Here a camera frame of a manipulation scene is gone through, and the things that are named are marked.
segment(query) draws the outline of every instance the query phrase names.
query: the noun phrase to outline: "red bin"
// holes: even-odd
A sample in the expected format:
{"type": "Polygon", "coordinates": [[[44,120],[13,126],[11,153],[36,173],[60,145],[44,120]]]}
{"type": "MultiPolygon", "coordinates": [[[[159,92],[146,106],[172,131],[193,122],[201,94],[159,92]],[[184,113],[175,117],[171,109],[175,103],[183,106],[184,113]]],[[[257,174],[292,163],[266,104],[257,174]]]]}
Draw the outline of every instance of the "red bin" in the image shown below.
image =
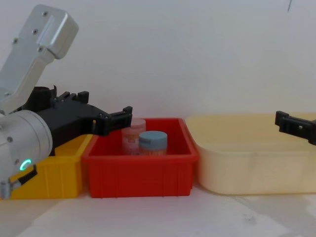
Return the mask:
{"type": "Polygon", "coordinates": [[[198,153],[183,120],[148,118],[146,129],[168,134],[166,155],[125,155],[120,130],[92,138],[82,159],[92,198],[190,195],[198,153]]]}

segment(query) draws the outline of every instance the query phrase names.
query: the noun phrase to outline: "blue jar lid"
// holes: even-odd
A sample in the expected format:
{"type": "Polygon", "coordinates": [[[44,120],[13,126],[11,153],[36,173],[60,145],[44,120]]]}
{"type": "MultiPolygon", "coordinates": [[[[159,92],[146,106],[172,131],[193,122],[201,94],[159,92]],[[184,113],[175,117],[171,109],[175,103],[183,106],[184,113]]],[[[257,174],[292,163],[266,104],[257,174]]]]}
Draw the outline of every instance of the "blue jar lid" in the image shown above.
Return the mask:
{"type": "Polygon", "coordinates": [[[139,134],[139,147],[145,150],[165,150],[168,146],[168,135],[160,131],[147,131],[139,134]]]}

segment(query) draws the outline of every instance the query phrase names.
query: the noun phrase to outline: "plastic container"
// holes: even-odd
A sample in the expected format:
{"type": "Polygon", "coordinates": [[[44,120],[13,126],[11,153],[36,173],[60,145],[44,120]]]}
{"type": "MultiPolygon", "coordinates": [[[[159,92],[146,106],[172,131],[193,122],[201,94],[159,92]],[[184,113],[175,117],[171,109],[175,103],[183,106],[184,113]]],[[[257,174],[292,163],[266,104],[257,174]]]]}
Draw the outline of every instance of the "plastic container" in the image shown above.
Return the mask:
{"type": "Polygon", "coordinates": [[[280,133],[275,115],[193,116],[186,123],[206,189],[225,195],[316,193],[316,146],[280,133]]]}
{"type": "Polygon", "coordinates": [[[139,134],[146,131],[146,121],[132,118],[131,126],[122,129],[122,144],[126,155],[139,154],[139,134]]]}
{"type": "Polygon", "coordinates": [[[122,133],[95,136],[83,162],[88,167],[93,198],[187,196],[193,183],[193,164],[198,154],[184,122],[178,118],[146,119],[148,130],[168,134],[167,154],[127,156],[122,133]]]}
{"type": "Polygon", "coordinates": [[[168,135],[161,131],[147,131],[139,135],[141,155],[161,156],[167,154],[168,135]]]}
{"type": "MultiPolygon", "coordinates": [[[[86,181],[81,169],[81,155],[92,135],[80,136],[56,148],[56,156],[37,164],[38,175],[12,192],[11,199],[76,198],[86,181]]],[[[11,178],[12,181],[32,168],[11,178]]]]}

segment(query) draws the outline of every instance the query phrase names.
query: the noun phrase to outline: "white table surface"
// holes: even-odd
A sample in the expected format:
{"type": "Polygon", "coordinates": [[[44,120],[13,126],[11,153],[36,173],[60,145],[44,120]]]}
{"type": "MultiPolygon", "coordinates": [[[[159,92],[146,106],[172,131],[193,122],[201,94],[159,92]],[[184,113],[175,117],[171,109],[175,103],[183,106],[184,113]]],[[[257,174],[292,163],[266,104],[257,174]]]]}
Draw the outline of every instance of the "white table surface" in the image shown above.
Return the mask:
{"type": "Polygon", "coordinates": [[[0,201],[0,237],[315,236],[315,195],[0,201]]]}

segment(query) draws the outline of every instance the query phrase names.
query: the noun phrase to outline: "green indicator light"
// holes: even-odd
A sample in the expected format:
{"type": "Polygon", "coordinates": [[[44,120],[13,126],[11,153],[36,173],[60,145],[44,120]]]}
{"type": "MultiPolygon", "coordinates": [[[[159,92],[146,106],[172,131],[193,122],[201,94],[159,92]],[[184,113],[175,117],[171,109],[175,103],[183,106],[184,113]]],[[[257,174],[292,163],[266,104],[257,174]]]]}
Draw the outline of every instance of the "green indicator light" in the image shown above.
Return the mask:
{"type": "Polygon", "coordinates": [[[26,159],[26,160],[21,164],[20,170],[21,170],[21,171],[25,170],[25,169],[27,168],[27,166],[28,166],[29,164],[31,164],[31,163],[32,163],[32,161],[31,161],[30,159],[26,159]]]}

